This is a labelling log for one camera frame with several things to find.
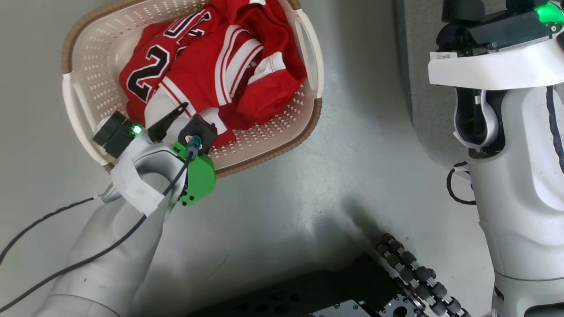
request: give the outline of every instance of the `white label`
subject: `white label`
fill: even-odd
[[[454,52],[431,52],[429,54],[431,55],[431,60],[458,58],[458,54]]]

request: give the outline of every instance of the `brown basket rim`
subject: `brown basket rim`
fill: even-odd
[[[80,36],[82,31],[86,29],[86,27],[88,27],[92,22],[100,19],[103,16],[107,16],[123,8],[127,8],[133,4],[140,3],[143,1],[146,0],[115,0],[114,2],[102,6],[101,8],[96,9],[94,11],[91,11],[90,13],[80,18],[80,20],[74,24],[74,26],[68,33],[67,38],[65,40],[65,44],[63,46],[63,53],[61,57],[61,69],[63,71],[63,74],[70,73],[73,70],[72,52],[74,50],[74,46],[76,44],[76,41],[78,40],[78,37]],[[299,10],[302,8],[299,0],[287,0],[287,1],[290,4],[291,8],[294,10]],[[217,170],[216,171],[217,178],[226,177],[238,173],[240,171],[250,169],[266,161],[270,161],[298,147],[315,130],[315,127],[317,126],[317,123],[319,121],[319,117],[321,116],[322,104],[323,104],[322,98],[314,99],[314,109],[312,116],[309,122],[307,123],[306,128],[300,133],[300,135],[298,135],[291,141],[286,142],[283,146],[274,148],[266,153],[251,158],[250,160],[246,160],[241,163]]]

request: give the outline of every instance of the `perforated basket wall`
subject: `perforated basket wall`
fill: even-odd
[[[309,79],[284,112],[262,126],[235,131],[237,142],[213,148],[219,177],[270,160],[301,144],[313,131],[321,112],[323,58],[309,19],[297,0],[279,0],[294,28]],[[127,98],[118,77],[147,25],[200,10],[207,0],[119,0],[84,16],[63,48],[63,93],[73,128],[89,154],[101,164],[111,162],[90,137],[98,123],[118,110],[126,113]],[[311,76],[306,40],[316,61]]]

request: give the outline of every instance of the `green led indicator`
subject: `green led indicator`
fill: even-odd
[[[564,12],[552,2],[536,7],[535,11],[539,14],[539,21],[542,23],[552,22],[564,24]]]
[[[134,126],[131,130],[133,131],[133,134],[139,135],[139,133],[141,133],[141,131],[143,131],[143,128],[141,128],[140,126],[136,125],[136,126]]]

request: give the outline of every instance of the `green mount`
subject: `green mount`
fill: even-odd
[[[172,150],[186,161],[186,147],[176,142]],[[199,155],[188,165],[187,189],[180,196],[183,206],[193,206],[215,189],[215,166],[207,155]]]

